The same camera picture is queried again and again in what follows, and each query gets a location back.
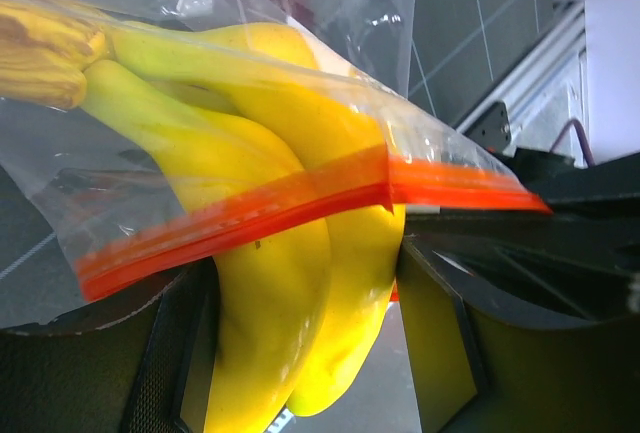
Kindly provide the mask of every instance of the bunch of bananas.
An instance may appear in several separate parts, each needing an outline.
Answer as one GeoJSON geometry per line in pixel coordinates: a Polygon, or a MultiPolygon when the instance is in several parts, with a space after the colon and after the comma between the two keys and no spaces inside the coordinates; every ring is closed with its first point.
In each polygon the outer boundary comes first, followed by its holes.
{"type": "MultiPolygon", "coordinates": [[[[187,211],[384,142],[320,80],[252,60],[358,74],[312,36],[271,23],[158,30],[69,0],[1,0],[0,96],[80,106],[147,151],[187,211]]],[[[404,218],[402,206],[352,210],[214,258],[205,431],[262,433],[285,404],[309,416],[340,398],[381,328],[404,218]]]]}

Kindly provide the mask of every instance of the gray grid mat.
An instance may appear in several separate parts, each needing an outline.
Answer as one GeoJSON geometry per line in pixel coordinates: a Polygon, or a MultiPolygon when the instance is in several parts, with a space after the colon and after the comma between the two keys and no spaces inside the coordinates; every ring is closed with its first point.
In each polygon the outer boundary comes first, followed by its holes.
{"type": "Polygon", "coordinates": [[[552,0],[416,0],[409,99],[456,125],[552,18],[552,0]]]}

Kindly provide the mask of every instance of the cable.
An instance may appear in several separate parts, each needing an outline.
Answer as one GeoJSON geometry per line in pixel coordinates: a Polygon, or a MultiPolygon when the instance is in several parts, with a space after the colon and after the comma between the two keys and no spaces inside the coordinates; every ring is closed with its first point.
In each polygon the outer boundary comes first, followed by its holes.
{"type": "Polygon", "coordinates": [[[558,148],[558,146],[560,145],[560,143],[562,142],[564,137],[567,135],[567,133],[569,132],[569,129],[572,126],[576,130],[576,135],[578,136],[578,143],[580,143],[580,149],[582,150],[582,156],[584,157],[585,163],[589,167],[594,166],[596,162],[593,159],[593,153],[591,152],[591,148],[589,147],[589,140],[587,139],[587,133],[584,131],[584,127],[582,126],[582,123],[580,123],[580,121],[577,118],[571,118],[569,121],[565,123],[565,125],[562,127],[562,130],[560,131],[560,134],[558,135],[558,138],[556,138],[556,141],[554,141],[553,144],[551,145],[549,152],[553,153],[558,148]]]}

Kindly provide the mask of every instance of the white wall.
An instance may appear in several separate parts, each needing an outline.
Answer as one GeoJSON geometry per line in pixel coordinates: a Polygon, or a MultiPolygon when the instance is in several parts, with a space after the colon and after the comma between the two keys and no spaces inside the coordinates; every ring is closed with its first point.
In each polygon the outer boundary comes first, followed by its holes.
{"type": "Polygon", "coordinates": [[[598,161],[640,151],[640,0],[586,0],[590,141],[598,161]]]}

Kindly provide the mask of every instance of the purple wire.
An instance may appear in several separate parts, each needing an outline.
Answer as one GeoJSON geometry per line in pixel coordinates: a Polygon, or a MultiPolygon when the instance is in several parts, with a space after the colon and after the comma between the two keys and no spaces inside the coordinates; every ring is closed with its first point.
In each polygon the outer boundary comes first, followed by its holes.
{"type": "Polygon", "coordinates": [[[593,159],[593,153],[591,152],[591,148],[589,147],[587,133],[584,131],[582,123],[580,123],[577,118],[571,118],[569,121],[567,121],[567,123],[565,123],[565,125],[562,127],[562,130],[560,131],[560,134],[558,135],[558,138],[553,142],[553,145],[551,145],[549,151],[553,153],[558,148],[558,146],[560,146],[560,143],[562,142],[562,140],[564,140],[564,137],[567,135],[569,129],[572,126],[576,130],[576,135],[578,135],[578,143],[580,143],[580,149],[582,150],[582,156],[584,157],[585,163],[589,167],[594,166],[596,162],[593,159]]]}

